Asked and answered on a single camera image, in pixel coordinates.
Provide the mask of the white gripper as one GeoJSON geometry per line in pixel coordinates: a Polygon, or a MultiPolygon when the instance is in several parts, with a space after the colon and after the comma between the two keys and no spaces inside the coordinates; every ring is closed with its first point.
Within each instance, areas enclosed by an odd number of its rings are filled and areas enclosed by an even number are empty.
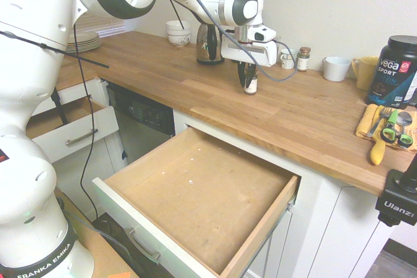
{"type": "Polygon", "coordinates": [[[276,64],[278,49],[276,43],[273,41],[266,43],[252,42],[251,44],[241,43],[241,46],[246,49],[247,53],[225,35],[222,36],[222,57],[224,59],[239,61],[237,68],[240,85],[241,87],[249,87],[255,76],[255,62],[253,60],[255,59],[261,66],[271,67],[276,64]],[[245,63],[248,63],[246,74],[245,63]]]}

